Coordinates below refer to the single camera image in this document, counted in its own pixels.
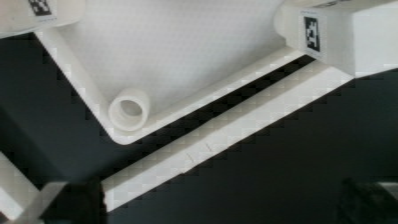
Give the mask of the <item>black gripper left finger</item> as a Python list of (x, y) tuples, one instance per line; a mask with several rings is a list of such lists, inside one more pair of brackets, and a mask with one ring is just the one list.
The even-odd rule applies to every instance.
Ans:
[(101, 182), (49, 182), (10, 224), (108, 224)]

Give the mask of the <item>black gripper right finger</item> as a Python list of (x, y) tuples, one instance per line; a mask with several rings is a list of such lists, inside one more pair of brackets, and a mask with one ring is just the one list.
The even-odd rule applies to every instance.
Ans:
[(398, 177), (343, 180), (335, 224), (398, 224)]

